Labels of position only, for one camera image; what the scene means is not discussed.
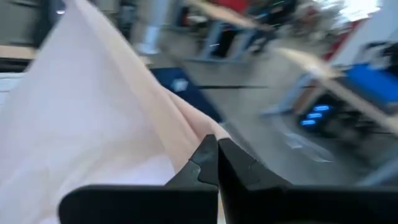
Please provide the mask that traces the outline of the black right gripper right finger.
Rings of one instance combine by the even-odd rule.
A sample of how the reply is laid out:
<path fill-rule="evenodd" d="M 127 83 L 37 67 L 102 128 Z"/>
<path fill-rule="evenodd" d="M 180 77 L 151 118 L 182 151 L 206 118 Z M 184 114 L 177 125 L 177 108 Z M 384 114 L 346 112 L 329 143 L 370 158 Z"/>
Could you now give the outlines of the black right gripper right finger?
<path fill-rule="evenodd" d="M 227 224 L 398 224 L 398 188 L 294 185 L 231 139 L 218 145 Z"/>

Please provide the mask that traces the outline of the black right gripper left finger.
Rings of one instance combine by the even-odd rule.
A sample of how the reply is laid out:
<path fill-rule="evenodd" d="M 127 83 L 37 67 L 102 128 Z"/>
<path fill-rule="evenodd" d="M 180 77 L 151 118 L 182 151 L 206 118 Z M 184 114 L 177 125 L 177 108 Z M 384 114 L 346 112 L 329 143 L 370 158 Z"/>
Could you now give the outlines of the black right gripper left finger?
<path fill-rule="evenodd" d="M 61 224 L 217 224 L 218 141 L 207 135 L 165 185 L 87 185 L 58 206 Z"/>

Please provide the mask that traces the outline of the pale pink towel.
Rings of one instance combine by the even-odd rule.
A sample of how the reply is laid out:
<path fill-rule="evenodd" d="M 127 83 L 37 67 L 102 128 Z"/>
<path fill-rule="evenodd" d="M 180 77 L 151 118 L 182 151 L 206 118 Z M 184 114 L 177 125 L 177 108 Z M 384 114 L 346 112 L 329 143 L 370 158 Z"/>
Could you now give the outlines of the pale pink towel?
<path fill-rule="evenodd" d="M 60 224 L 67 193 L 164 185 L 228 133 L 164 88 L 88 0 L 65 14 L 0 109 L 0 224 Z"/>

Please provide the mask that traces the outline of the navy fabric basket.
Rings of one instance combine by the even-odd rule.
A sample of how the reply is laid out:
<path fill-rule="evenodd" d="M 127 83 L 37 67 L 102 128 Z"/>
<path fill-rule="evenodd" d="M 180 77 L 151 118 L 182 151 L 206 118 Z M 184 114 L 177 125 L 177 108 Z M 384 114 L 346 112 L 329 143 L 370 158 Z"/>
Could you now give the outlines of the navy fabric basket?
<path fill-rule="evenodd" d="M 223 118 L 213 103 L 201 92 L 198 86 L 189 79 L 187 73 L 178 67 L 150 68 L 157 81 L 166 89 L 205 113 L 217 123 Z"/>

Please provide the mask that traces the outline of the black device blue lights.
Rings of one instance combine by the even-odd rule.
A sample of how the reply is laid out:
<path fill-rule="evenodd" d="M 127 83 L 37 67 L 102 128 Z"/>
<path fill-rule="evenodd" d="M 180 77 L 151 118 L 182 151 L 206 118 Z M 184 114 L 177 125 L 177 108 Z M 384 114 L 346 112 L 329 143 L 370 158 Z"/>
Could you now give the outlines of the black device blue lights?
<path fill-rule="evenodd" d="M 304 114 L 298 117 L 298 124 L 301 128 L 309 131 L 319 130 L 326 125 L 333 113 L 334 107 L 328 104 L 317 104 L 310 107 Z"/>

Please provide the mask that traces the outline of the blue plastic bin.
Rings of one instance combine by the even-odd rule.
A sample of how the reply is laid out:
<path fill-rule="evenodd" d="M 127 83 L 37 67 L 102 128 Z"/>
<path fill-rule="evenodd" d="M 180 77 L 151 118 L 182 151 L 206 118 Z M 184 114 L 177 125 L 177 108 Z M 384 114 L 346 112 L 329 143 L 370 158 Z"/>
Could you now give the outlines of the blue plastic bin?
<path fill-rule="evenodd" d="M 398 114 L 398 77 L 359 63 L 336 79 L 388 115 Z"/>

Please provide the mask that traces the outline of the red box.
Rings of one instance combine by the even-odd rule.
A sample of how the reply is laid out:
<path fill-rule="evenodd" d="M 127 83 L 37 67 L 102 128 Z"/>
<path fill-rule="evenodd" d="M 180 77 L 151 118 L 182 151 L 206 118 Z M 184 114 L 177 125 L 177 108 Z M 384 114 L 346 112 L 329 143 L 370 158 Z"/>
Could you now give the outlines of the red box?
<path fill-rule="evenodd" d="M 243 13 L 248 7 L 248 0 L 208 0 L 210 3 Z"/>

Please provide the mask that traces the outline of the black aluminium table frame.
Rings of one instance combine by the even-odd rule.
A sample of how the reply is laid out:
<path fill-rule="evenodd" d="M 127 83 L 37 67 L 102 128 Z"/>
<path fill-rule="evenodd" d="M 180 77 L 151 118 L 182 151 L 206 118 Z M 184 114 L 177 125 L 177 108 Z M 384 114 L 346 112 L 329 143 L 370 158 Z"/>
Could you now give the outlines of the black aluminium table frame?
<path fill-rule="evenodd" d="M 32 61 L 33 59 L 0 57 L 0 72 L 23 72 Z"/>

